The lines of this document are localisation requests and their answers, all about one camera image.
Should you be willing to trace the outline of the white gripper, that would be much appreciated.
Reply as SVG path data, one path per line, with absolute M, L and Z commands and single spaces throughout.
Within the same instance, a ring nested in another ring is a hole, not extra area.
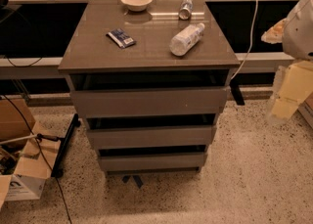
M 287 123 L 297 111 L 298 105 L 302 104 L 312 92 L 313 63 L 301 61 L 290 65 L 278 92 L 280 99 L 271 96 L 267 103 L 267 122 L 269 124 Z

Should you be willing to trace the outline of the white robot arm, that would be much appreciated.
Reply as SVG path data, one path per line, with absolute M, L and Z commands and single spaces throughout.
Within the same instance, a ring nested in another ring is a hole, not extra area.
M 278 67 L 267 106 L 267 121 L 284 124 L 313 92 L 313 0 L 299 0 L 261 40 L 281 43 L 283 51 L 294 58 L 288 67 Z

